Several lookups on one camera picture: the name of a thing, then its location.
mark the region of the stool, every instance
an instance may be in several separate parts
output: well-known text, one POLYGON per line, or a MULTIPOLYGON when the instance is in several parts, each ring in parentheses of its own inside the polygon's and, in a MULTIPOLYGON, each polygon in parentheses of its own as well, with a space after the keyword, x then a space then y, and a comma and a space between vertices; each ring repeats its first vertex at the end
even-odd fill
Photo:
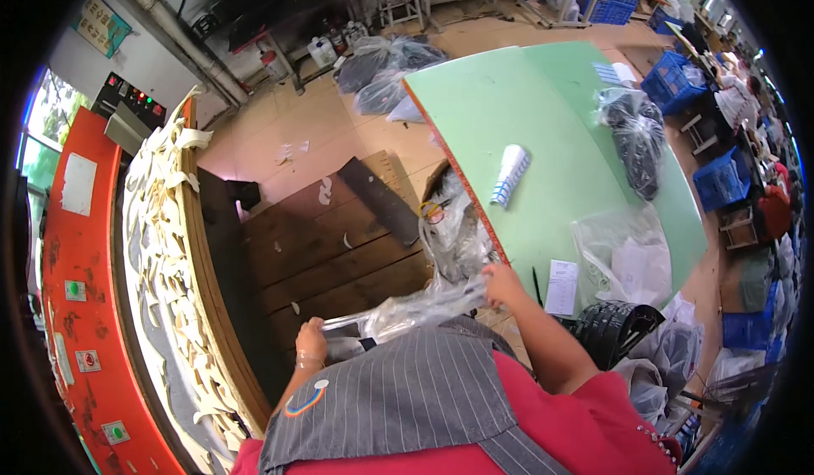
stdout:
POLYGON ((681 133, 682 134, 689 133, 689 138, 693 141, 693 144, 695 144, 695 150, 693 150, 693 155, 698 155, 704 152, 706 149, 708 149, 709 147, 713 146, 718 142, 718 136, 715 135, 714 122, 711 137, 705 139, 701 132, 698 131, 698 129, 701 127, 698 125, 698 123, 701 122, 701 120, 702 120, 701 114, 700 113, 696 114, 692 120, 687 122, 684 125, 684 127, 681 128, 681 133))
POLYGON ((752 206, 740 209, 721 216, 724 226, 718 228, 720 232, 726 232, 729 237, 727 250, 740 249, 741 247, 756 246, 759 243, 758 234, 755 231, 754 217, 752 216, 752 206))
POLYGON ((379 21, 382 28, 385 26, 392 27, 398 22, 410 21, 411 19, 418 18, 418 24, 421 25, 421 30, 424 30, 424 16, 421 12, 421 0, 377 0, 379 5, 379 21), (398 7, 404 8, 404 16, 398 19, 393 19, 393 9, 398 7))

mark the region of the hand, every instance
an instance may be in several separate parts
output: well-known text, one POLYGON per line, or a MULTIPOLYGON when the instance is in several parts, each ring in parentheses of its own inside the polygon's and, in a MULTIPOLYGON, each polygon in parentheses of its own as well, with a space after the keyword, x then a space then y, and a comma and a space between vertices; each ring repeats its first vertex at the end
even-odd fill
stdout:
POLYGON ((509 309, 527 302, 528 294, 517 273, 507 265, 489 264, 480 271, 486 277, 486 299, 491 307, 504 304, 509 309))
POLYGON ((297 362, 313 361, 314 363, 325 363, 328 355, 328 346, 325 336, 322 334, 322 318, 311 318, 300 327, 295 345, 297 348, 297 362))

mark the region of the green table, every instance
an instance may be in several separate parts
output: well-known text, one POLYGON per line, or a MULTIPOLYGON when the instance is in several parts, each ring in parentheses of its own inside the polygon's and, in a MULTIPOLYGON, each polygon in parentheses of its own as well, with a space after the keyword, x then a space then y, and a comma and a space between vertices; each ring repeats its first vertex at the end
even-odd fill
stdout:
MULTIPOLYGON (((627 184, 611 131, 594 123, 594 94, 610 85, 593 62, 607 58, 588 42, 517 46, 478 53, 406 76, 410 94, 442 140, 450 162, 470 185, 501 256, 534 296, 550 260, 579 262, 571 224, 590 214, 640 203, 627 184), (521 144, 532 164, 509 209, 489 204, 503 149, 521 144)), ((707 249, 692 191, 669 147, 653 202, 670 246, 676 293, 707 249)), ((575 299, 575 315, 581 310, 575 299)))

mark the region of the tiled floor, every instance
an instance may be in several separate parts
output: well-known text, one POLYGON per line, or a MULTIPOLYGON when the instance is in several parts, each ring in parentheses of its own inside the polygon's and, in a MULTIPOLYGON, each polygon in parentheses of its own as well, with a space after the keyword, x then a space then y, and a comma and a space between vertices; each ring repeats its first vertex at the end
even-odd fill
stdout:
MULTIPOLYGON (((509 5, 504 9, 518 11, 509 5)), ((609 60, 628 65, 619 48, 660 47, 671 42, 666 36, 653 33, 644 22, 541 30, 522 18, 515 18, 514 22, 493 18, 460 22, 430 37, 433 44, 453 58, 508 45, 591 41, 609 60)), ((641 72, 635 69, 634 72, 640 79, 641 72)), ((420 197, 426 178, 443 154, 431 143, 427 125, 407 124, 405 127, 401 123, 387 122, 385 118, 386 115, 356 114, 353 96, 340 95, 330 75, 309 83, 302 96, 295 94, 289 81, 256 93, 238 114, 214 124, 212 143, 198 155, 198 164, 222 178, 259 182, 264 201, 252 214, 335 172, 352 156, 364 158, 380 150, 388 152, 400 169, 400 178, 408 181, 420 197), (304 142, 309 143, 307 151, 303 150, 304 142), (290 144, 293 154, 290 162, 280 164, 284 144, 290 144)), ((691 176, 697 163, 688 143, 675 128, 668 128, 667 139, 685 174, 691 176)), ((717 218, 706 216, 704 226, 709 249, 681 290, 686 299, 696 304, 696 316, 706 326, 699 371, 702 378, 707 376, 715 360, 721 339, 717 283, 722 251, 719 251, 717 218)), ((503 318, 494 323, 502 325, 500 328, 507 338, 516 338, 510 339, 514 347, 519 336, 505 322, 503 318)), ((698 378, 694 378, 690 388, 702 389, 698 378)))

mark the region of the striped apron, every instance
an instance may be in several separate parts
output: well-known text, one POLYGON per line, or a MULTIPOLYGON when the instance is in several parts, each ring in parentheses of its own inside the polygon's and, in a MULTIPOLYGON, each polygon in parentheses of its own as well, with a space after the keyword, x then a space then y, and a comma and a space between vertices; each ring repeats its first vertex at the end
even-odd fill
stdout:
POLYGON ((503 337, 459 317, 321 370, 271 419, 259 472, 477 443, 510 475, 567 475, 518 427, 493 350, 514 358, 503 337))

